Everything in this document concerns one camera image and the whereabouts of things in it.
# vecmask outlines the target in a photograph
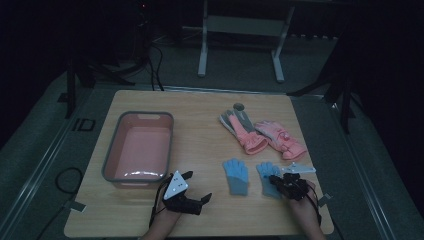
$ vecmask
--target person's right hand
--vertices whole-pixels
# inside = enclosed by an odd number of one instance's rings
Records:
[[[306,182],[312,189],[315,189],[314,183],[308,180],[306,180]],[[312,199],[315,206],[317,206],[314,191],[309,189],[308,196]],[[292,209],[293,216],[296,218],[296,221],[299,223],[300,227],[305,232],[308,239],[326,239],[324,233],[322,232],[319,226],[317,212],[315,211],[314,206],[307,197],[304,197],[299,201],[290,199],[289,206]]]

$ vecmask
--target pink rubber glove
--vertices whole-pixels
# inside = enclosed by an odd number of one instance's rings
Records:
[[[237,140],[240,142],[240,145],[244,148],[247,154],[252,155],[264,150],[268,146],[267,138],[257,134],[253,124],[250,123],[251,128],[246,125],[250,122],[246,113],[235,111],[237,110],[228,110],[225,114],[221,115],[220,120],[222,124],[236,136]],[[241,120],[246,125],[246,128],[243,127],[243,125],[240,123],[240,120],[236,114],[243,116],[243,119]]]
[[[258,122],[255,123],[255,129],[270,138],[269,145],[282,152],[282,158],[285,160],[298,160],[307,152],[306,147],[290,137],[289,133],[278,122]]]

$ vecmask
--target hand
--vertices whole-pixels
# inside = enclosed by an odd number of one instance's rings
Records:
[[[150,229],[141,237],[142,240],[163,240],[174,228],[182,213],[169,211],[162,201],[159,202],[156,216]]]
[[[306,182],[312,189],[315,189],[314,183],[308,180],[306,180]],[[308,196],[312,199],[315,206],[317,206],[314,191],[308,191]],[[326,239],[319,226],[317,212],[307,197],[304,197],[299,201],[290,199],[289,206],[291,207],[294,217],[296,218],[302,230],[305,232],[308,239]]]

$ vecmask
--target dark background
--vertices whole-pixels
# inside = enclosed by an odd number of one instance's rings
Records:
[[[327,67],[353,76],[354,91],[423,214],[424,4],[418,0],[338,3],[342,4],[298,4],[289,32],[308,38],[339,37]],[[4,0],[0,4],[0,146],[50,82],[65,71],[70,56],[84,54],[99,63],[117,64],[120,36],[135,24],[152,23],[175,39],[182,25],[202,24],[198,0]],[[278,17],[276,6],[287,7],[275,1],[267,4],[249,8],[246,1],[230,5],[220,1],[211,10],[263,17],[263,11],[252,11],[262,9],[273,18]]]

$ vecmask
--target blue glove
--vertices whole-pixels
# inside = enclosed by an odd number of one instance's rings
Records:
[[[247,196],[247,186],[249,184],[249,177],[247,167],[244,162],[236,158],[232,158],[222,163],[227,174],[228,185],[230,186],[230,193],[232,195]]]
[[[278,166],[273,166],[271,162],[263,162],[256,165],[256,169],[258,170],[262,182],[262,194],[268,197],[281,199],[281,193],[278,192],[277,187],[272,185],[269,181],[269,176],[271,175],[281,176]]]

